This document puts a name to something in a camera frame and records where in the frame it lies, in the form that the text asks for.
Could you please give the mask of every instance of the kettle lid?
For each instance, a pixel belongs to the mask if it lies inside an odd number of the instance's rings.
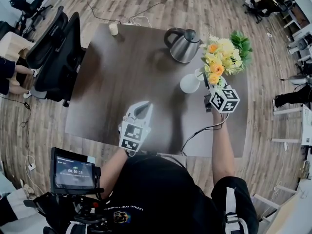
[[[189,41],[189,42],[199,42],[200,41],[200,36],[199,34],[196,33],[195,30],[193,29],[187,29],[185,30],[184,34],[183,34],[184,38]]]

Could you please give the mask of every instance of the monitor screen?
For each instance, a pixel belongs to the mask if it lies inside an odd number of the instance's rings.
[[[94,164],[57,156],[55,185],[65,189],[95,188]]]

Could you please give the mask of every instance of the kettle handle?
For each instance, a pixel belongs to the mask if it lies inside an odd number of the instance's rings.
[[[181,28],[171,28],[169,29],[164,36],[164,42],[167,45],[168,48],[172,48],[173,44],[181,37],[184,35],[185,30]],[[171,34],[177,35],[176,38],[173,40],[173,42],[169,42],[168,37]]]

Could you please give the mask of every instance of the shorts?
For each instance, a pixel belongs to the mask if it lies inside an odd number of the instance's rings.
[[[0,94],[7,95],[10,88],[10,81],[15,71],[15,62],[0,57]]]

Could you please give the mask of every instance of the dark wooden table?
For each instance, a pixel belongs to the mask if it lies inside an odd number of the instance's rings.
[[[185,140],[213,123],[206,113],[204,82],[193,94],[181,91],[186,75],[203,66],[199,50],[187,64],[175,61],[163,42],[165,31],[118,25],[112,36],[107,24],[94,34],[78,73],[66,120],[66,133],[118,145],[117,126],[129,106],[149,100],[154,104],[151,132],[142,149],[179,154]],[[242,157],[247,124],[246,73],[225,77],[240,96],[227,120],[235,157]],[[213,132],[204,131],[188,142],[190,156],[211,156]]]

